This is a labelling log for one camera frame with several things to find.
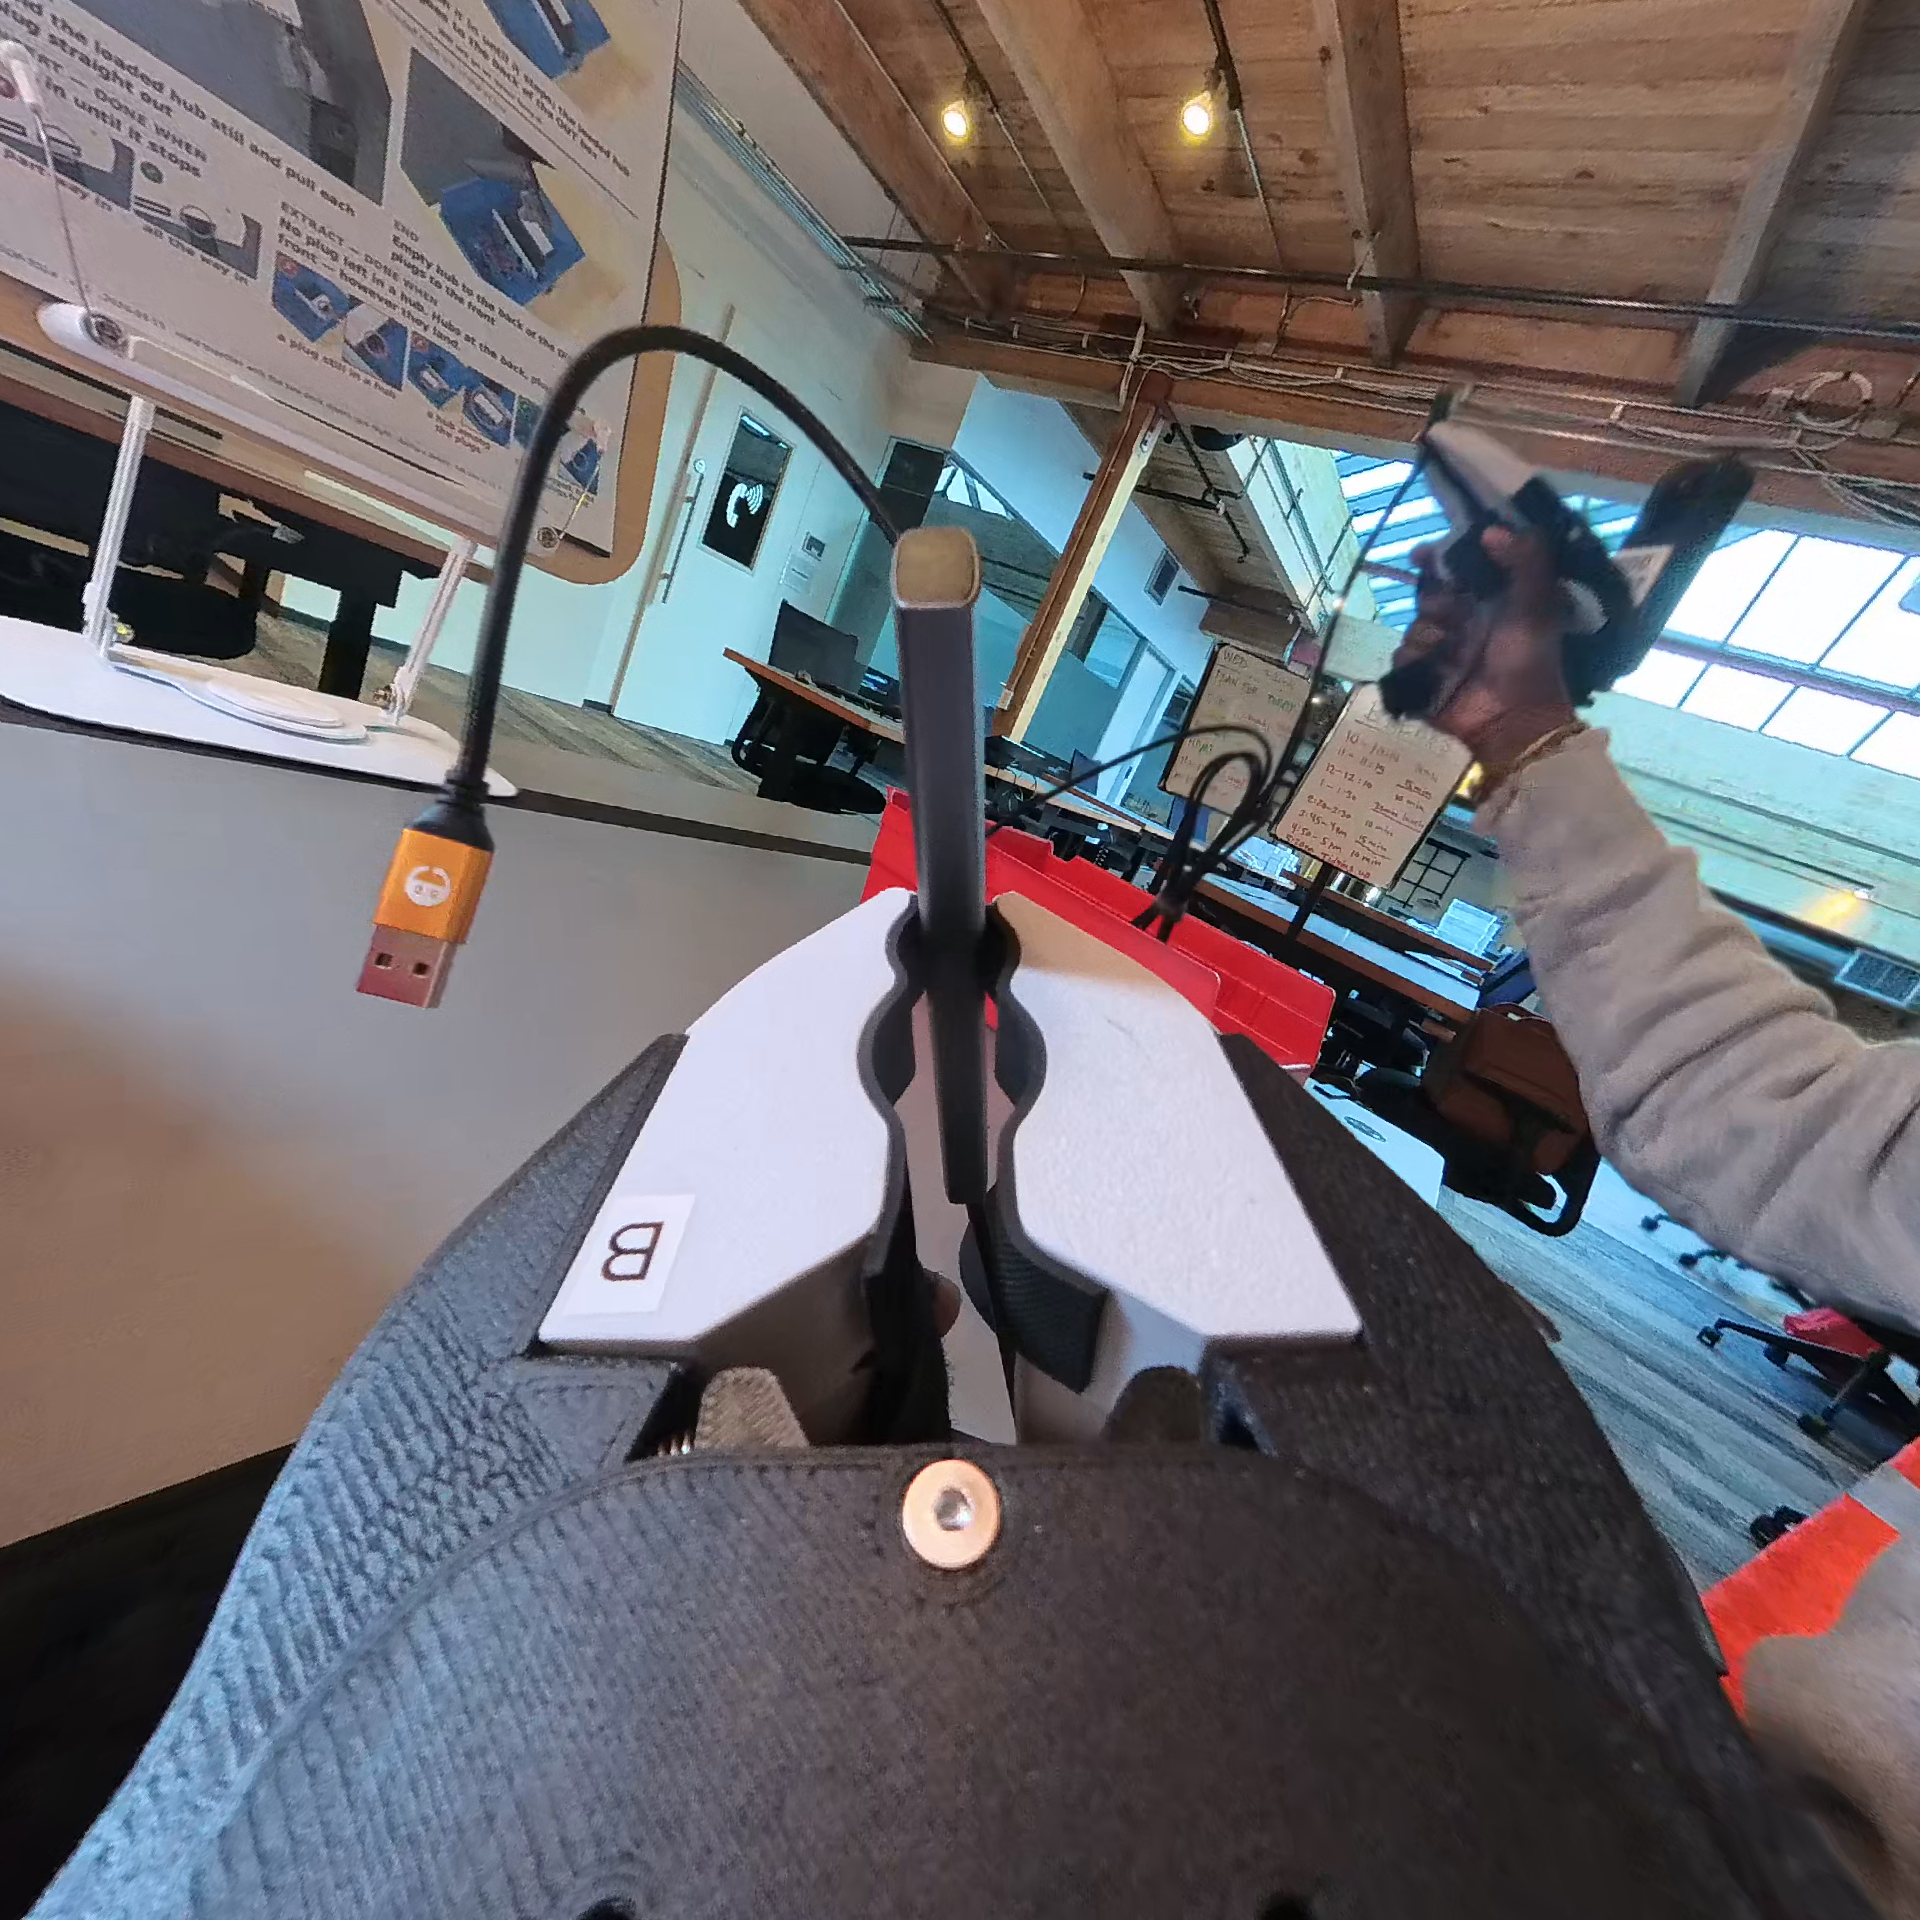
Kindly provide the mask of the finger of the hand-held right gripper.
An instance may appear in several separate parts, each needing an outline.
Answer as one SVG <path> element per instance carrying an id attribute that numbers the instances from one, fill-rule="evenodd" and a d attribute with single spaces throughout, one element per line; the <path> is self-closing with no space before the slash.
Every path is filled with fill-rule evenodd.
<path id="1" fill-rule="evenodd" d="M 1418 452 L 1429 491 L 1454 530 L 1482 524 L 1540 530 L 1566 515 L 1566 501 L 1550 479 L 1474 423 L 1450 417 L 1431 420 L 1418 436 Z"/>

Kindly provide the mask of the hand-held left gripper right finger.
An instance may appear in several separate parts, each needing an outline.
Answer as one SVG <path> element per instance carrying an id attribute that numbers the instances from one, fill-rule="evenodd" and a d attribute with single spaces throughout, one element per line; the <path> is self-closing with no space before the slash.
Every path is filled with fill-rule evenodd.
<path id="1" fill-rule="evenodd" d="M 1093 1441 L 1157 1369 L 1357 1347 L 1360 1311 L 1210 1023 L 1041 904 L 991 913 L 1016 1436 Z"/>

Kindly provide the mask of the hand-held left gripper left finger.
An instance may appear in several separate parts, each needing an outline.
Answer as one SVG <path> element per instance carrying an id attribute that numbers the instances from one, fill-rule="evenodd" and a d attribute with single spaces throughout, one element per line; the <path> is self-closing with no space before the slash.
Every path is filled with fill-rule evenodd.
<path id="1" fill-rule="evenodd" d="M 896 1108 L 914 916 L 879 891 L 697 1018 L 544 1312 L 546 1351 L 760 1369 L 809 1441 L 889 1434 L 921 1369 Z"/>

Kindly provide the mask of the red plastic bin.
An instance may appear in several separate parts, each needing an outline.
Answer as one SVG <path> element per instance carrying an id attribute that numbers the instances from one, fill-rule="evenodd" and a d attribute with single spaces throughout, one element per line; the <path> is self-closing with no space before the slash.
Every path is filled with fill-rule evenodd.
<path id="1" fill-rule="evenodd" d="M 1327 1035 L 1333 989 L 1208 928 L 1164 945 L 1133 925 L 1145 893 L 1025 832 L 984 848 L 986 915 L 976 979 L 998 1015 L 948 1048 L 953 1023 L 927 996 L 932 1091 L 982 1101 L 991 1069 L 1016 1113 L 1085 1119 L 1125 1101 L 1194 1108 L 1232 1081 L 1223 1043 L 1304 1080 Z"/>

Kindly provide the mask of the person's right forearm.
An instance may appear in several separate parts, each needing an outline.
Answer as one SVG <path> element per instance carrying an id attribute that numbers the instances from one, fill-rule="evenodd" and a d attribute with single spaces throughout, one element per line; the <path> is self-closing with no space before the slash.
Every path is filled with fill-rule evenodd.
<path id="1" fill-rule="evenodd" d="M 1865 1043 L 1700 885 L 1576 727 L 1521 757 L 1494 845 L 1600 1155 L 1700 1239 L 1917 1328 L 1917 1053 Z"/>

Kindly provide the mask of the person's right hand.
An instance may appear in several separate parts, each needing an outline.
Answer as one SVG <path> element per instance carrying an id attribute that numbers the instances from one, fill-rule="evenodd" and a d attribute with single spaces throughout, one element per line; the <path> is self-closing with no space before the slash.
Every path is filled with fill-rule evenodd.
<path id="1" fill-rule="evenodd" d="M 1486 532 L 1482 551 L 1503 571 L 1490 603 L 1445 577 L 1439 545 L 1412 551 L 1415 617 L 1393 655 L 1399 671 L 1431 665 L 1426 723 L 1479 765 L 1480 808 L 1517 768 L 1581 730 L 1564 672 L 1551 551 L 1501 524 Z"/>

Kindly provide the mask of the whiteboard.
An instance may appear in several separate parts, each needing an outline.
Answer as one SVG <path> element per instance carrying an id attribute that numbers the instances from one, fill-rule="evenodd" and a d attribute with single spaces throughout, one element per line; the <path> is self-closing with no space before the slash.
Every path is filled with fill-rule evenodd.
<path id="1" fill-rule="evenodd" d="M 1311 675 L 1233 640 L 1213 644 L 1158 792 L 1232 816 L 1280 768 L 1311 696 Z"/>
<path id="2" fill-rule="evenodd" d="M 1357 687 L 1272 825 L 1277 845 L 1392 888 L 1445 815 L 1472 757 L 1426 723 L 1386 715 Z"/>

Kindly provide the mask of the black phone icon sign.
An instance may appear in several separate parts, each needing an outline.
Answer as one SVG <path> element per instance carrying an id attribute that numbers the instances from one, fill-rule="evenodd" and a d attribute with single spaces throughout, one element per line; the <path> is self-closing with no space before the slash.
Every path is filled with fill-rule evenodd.
<path id="1" fill-rule="evenodd" d="M 789 440 L 753 415 L 738 415 L 701 525 L 705 553 L 757 570 L 790 460 Z"/>

